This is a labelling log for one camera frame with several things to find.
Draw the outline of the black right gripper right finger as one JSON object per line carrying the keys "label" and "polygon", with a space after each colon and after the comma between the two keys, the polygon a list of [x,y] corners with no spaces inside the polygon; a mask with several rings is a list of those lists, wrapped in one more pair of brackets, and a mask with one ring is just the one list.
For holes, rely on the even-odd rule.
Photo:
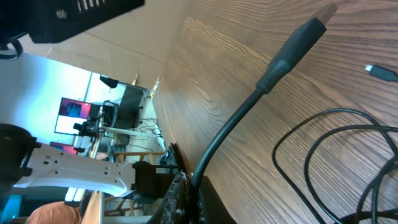
{"label": "black right gripper right finger", "polygon": [[198,222],[200,224],[236,224],[207,176],[202,178],[199,189]]}

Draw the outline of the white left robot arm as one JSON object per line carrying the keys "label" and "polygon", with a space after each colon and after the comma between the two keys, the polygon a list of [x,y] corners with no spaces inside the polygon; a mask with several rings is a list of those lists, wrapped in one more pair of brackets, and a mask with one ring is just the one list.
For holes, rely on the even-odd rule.
{"label": "white left robot arm", "polygon": [[[143,1],[1,1],[1,59],[16,60],[19,38],[57,44],[144,5]],[[73,187],[120,198],[165,196],[173,174],[140,161],[112,163],[76,156],[41,144],[28,131],[1,124],[1,190],[11,187]]]}

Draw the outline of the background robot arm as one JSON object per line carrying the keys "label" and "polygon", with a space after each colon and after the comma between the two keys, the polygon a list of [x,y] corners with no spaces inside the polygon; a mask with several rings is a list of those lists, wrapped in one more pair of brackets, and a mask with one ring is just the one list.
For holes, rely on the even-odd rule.
{"label": "background robot arm", "polygon": [[106,100],[100,107],[97,116],[89,116],[88,119],[81,124],[75,123],[73,129],[78,131],[79,136],[93,137],[96,140],[99,140],[100,137],[109,137],[109,133],[153,139],[161,138],[161,134],[157,133],[150,134],[115,127],[118,118],[118,110],[118,104]]}

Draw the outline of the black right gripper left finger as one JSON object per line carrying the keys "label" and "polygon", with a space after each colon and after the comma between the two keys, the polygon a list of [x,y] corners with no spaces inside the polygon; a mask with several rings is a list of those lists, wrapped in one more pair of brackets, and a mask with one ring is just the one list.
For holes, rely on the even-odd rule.
{"label": "black right gripper left finger", "polygon": [[190,223],[188,207],[188,177],[180,172],[173,179],[159,209],[146,224],[187,224]]}

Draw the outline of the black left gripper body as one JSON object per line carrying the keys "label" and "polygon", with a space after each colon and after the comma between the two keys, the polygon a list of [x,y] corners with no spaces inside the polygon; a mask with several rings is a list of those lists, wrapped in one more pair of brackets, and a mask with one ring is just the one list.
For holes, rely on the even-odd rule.
{"label": "black left gripper body", "polygon": [[1,0],[1,43],[27,34],[36,44],[57,44],[144,4],[144,0]]}

